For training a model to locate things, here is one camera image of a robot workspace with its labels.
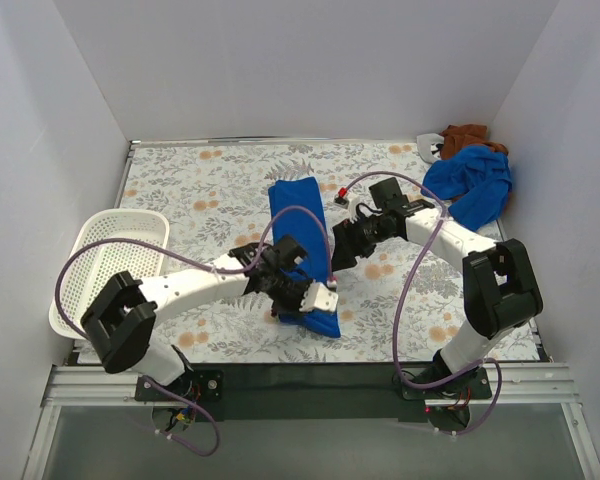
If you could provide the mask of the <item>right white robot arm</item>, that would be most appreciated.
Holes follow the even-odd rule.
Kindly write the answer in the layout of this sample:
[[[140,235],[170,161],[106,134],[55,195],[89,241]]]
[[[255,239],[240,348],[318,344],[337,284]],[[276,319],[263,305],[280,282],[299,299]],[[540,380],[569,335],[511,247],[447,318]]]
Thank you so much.
[[[350,269],[359,259],[370,257],[378,244],[401,238],[461,273],[464,323],[422,373],[414,378],[397,374],[410,389],[435,389],[444,397],[455,397],[496,344],[543,309],[527,250],[516,239],[496,242],[465,228],[451,219],[445,206],[409,200],[394,178],[372,185],[369,191],[375,204],[369,214],[362,212],[362,203],[346,188],[334,199],[349,217],[332,229],[332,268]]]

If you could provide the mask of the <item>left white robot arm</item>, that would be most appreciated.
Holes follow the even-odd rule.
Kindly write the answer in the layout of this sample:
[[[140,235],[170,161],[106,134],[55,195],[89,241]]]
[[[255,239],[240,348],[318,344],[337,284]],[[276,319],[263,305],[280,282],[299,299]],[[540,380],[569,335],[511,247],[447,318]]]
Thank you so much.
[[[183,356],[153,338],[162,322],[219,300],[264,293],[278,312],[312,308],[316,283],[294,268],[306,252],[290,236],[263,246],[250,243],[224,254],[203,269],[190,268],[162,276],[134,278],[114,274],[86,308],[80,324],[108,374],[134,370],[151,377],[173,400],[193,386]]]

